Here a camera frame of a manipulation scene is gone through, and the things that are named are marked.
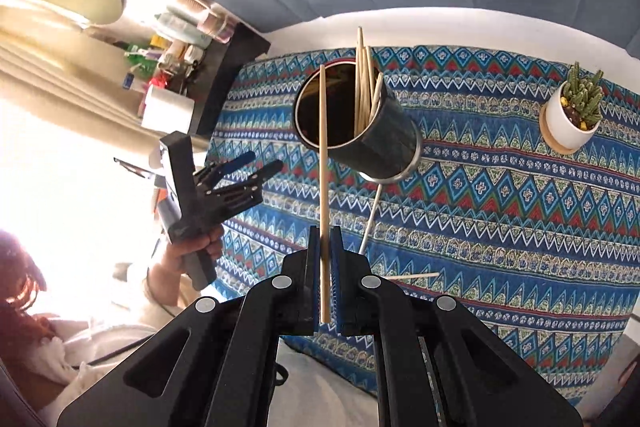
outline person's hand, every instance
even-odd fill
[[[206,250],[214,261],[220,259],[222,257],[223,233],[222,225],[215,225],[208,234],[201,237],[167,244],[158,264],[168,272],[182,274],[184,273],[183,257],[188,253]]]

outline red hair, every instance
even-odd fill
[[[0,359],[19,361],[33,344],[55,336],[47,319],[26,313],[46,288],[42,272],[20,242],[0,230]]]

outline black cylindrical cup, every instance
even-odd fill
[[[340,58],[325,67],[328,156],[380,184],[395,183],[411,175],[420,161],[422,136],[393,92],[383,84],[374,119],[362,133],[353,136],[354,60]],[[292,112],[300,141],[316,152],[318,88],[319,70],[298,91]]]

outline bed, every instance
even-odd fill
[[[284,171],[264,203],[226,223],[216,289],[233,298],[279,272],[318,222],[318,158],[298,141],[291,105],[321,50],[246,65],[210,143],[210,160],[254,150]],[[640,98],[606,81],[606,120],[572,156],[540,136],[540,106],[566,64],[505,51],[376,48],[385,81],[420,128],[417,172],[382,196],[367,257],[379,275],[438,272],[402,284],[410,295],[456,296],[577,403],[625,329],[640,285]],[[250,166],[244,173],[251,172]],[[358,251],[376,186],[331,164],[332,223]],[[375,393],[372,339],[334,326],[289,338],[354,385]]]

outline cactus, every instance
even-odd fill
[[[562,96],[568,103],[565,110],[577,112],[580,116],[579,123],[585,123],[588,129],[593,128],[602,119],[600,113],[602,75],[602,71],[598,70],[591,78],[588,76],[580,78],[580,64],[576,62],[569,69],[567,82],[562,90]]]

